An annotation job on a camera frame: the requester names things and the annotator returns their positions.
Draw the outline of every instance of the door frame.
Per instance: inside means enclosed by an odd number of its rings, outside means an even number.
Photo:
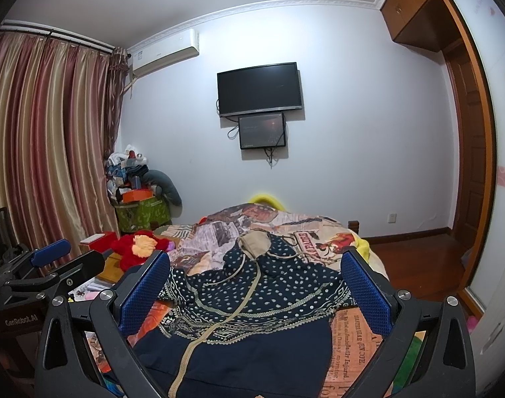
[[[462,38],[458,38],[455,42],[448,45],[443,50],[444,60],[446,62],[446,68],[448,69],[448,74],[450,75],[450,81],[452,82],[452,90],[453,97],[458,121],[458,132],[459,132],[459,186],[457,192],[457,200],[455,204],[455,215],[453,220],[452,231],[450,233],[451,236],[456,237],[457,235],[457,225],[459,221],[459,203],[461,200],[462,192],[463,192],[463,182],[464,182],[464,137],[462,130],[462,113],[460,111],[461,104],[459,102],[459,94],[457,92],[457,81],[455,79],[455,75],[453,73],[450,60],[448,59],[448,54],[455,51],[459,46],[464,46],[464,41]]]
[[[483,193],[483,203],[481,207],[481,217],[479,220],[479,227],[477,229],[477,235],[475,237],[474,246],[472,247],[472,253],[469,257],[469,261],[467,263],[466,270],[461,278],[461,283],[458,288],[458,296],[465,303],[465,305],[472,311],[472,313],[480,319],[484,313],[484,308],[479,305],[479,303],[472,298],[470,293],[467,291],[467,287],[471,283],[477,265],[479,264],[479,260],[481,258],[481,254],[483,253],[484,243],[487,239],[487,233],[490,226],[490,218],[492,215],[492,206],[494,202],[494,194],[496,190],[496,178],[497,178],[497,157],[496,157],[496,125],[494,122],[494,113],[492,108],[492,100],[490,97],[490,92],[488,88],[487,78],[485,76],[484,68],[481,62],[481,58],[479,57],[479,53],[477,52],[477,48],[475,47],[474,41],[466,27],[463,17],[459,13],[459,10],[456,8],[455,4],[452,0],[443,0],[450,11],[450,14],[455,21],[459,32],[461,34],[461,40],[464,46],[467,49],[468,55],[470,57],[470,61],[472,63],[472,68],[475,75],[475,80],[477,82],[477,86],[479,87],[479,94],[481,98],[481,108],[483,113],[483,125],[485,128],[485,146],[486,146],[486,164],[485,164],[485,187]],[[444,54],[456,47],[458,44],[453,43],[449,47],[450,49],[445,49]],[[450,76],[452,85],[454,88],[454,98],[456,105],[458,105],[457,94],[455,91],[455,83],[453,76]],[[462,145],[462,137],[459,138],[460,143],[460,151]],[[461,182],[463,175],[461,175],[461,169],[463,168],[463,162],[461,158],[461,154],[459,154],[460,158],[460,174],[459,174],[459,191],[458,191],[458,202],[461,194]],[[455,219],[454,219],[454,227],[458,218],[458,211],[455,211]]]

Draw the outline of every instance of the baseboard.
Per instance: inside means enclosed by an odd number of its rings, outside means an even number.
[[[457,296],[463,305],[466,305],[469,311],[474,314],[477,320],[480,320],[483,316],[483,309],[479,306],[479,304],[474,300],[474,298],[470,295],[470,293],[466,289],[461,289],[457,292]]]
[[[387,242],[409,241],[410,239],[419,239],[420,237],[428,237],[442,234],[451,234],[450,228],[422,230],[420,232],[399,233],[396,235],[371,236],[365,237],[369,244],[384,244]]]

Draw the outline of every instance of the wooden door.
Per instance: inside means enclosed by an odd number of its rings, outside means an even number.
[[[465,248],[474,245],[485,188],[486,143],[483,110],[472,62],[461,42],[445,53],[459,123],[459,193],[452,235]]]

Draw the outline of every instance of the orange box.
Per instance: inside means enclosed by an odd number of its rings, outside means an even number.
[[[124,203],[134,202],[135,200],[145,200],[153,197],[153,192],[151,190],[139,189],[131,190],[123,193],[122,200]]]

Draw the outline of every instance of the wall-mounted tv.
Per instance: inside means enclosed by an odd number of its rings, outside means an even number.
[[[217,74],[220,116],[302,109],[296,62]]]
[[[242,150],[285,146],[285,119],[281,112],[241,116],[238,124]]]

